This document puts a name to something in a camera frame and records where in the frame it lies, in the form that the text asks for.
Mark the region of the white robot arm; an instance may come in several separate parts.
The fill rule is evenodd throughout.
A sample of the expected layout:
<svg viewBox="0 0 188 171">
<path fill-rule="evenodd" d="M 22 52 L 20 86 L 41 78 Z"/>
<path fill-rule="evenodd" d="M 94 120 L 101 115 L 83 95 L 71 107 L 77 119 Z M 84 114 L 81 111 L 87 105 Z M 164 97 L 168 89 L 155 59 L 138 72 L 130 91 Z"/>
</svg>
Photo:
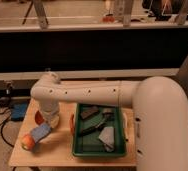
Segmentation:
<svg viewBox="0 0 188 171">
<path fill-rule="evenodd" d="M 47 115 L 57 111 L 60 101 L 131 108 L 137 171 L 188 171 L 188 99 L 170 78 L 73 85 L 47 72 L 31 88 L 31 96 Z"/>
</svg>

